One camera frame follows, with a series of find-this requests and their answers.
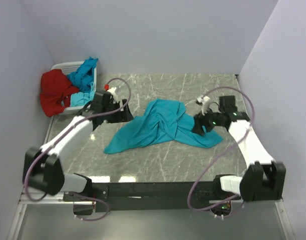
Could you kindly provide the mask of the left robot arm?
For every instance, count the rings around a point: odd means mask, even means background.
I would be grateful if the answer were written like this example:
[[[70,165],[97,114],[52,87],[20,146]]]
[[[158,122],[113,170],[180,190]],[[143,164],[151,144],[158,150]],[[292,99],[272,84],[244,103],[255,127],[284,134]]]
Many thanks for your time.
[[[122,123],[133,119],[129,100],[119,100],[118,92],[117,87],[96,92],[93,100],[80,109],[56,137],[26,152],[23,172],[25,190],[32,187],[52,196],[59,192],[74,192],[81,201],[93,196],[92,180],[77,173],[65,174],[61,162],[103,122]]]

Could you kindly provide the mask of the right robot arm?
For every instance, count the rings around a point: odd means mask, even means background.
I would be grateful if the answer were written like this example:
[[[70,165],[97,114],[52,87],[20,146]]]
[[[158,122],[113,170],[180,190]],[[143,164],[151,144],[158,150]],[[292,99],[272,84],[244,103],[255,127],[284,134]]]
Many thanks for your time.
[[[211,99],[207,96],[198,97],[196,102],[201,106],[201,112],[194,116],[192,132],[204,136],[216,126],[226,128],[238,144],[247,167],[242,177],[216,176],[212,187],[214,197],[222,200],[233,193],[247,202],[280,200],[286,168],[266,151],[247,113],[238,110],[235,96],[219,97],[217,112],[210,108]]]

